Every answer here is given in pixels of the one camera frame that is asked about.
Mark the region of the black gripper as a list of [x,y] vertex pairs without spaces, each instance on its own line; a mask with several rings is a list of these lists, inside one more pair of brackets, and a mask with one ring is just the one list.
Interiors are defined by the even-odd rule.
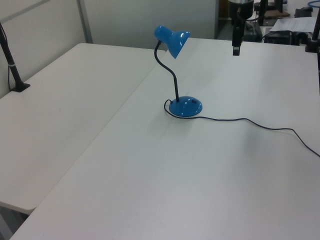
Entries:
[[244,38],[245,22],[253,15],[253,0],[229,0],[228,13],[229,17],[234,20],[232,32],[232,54],[240,55],[240,48]]

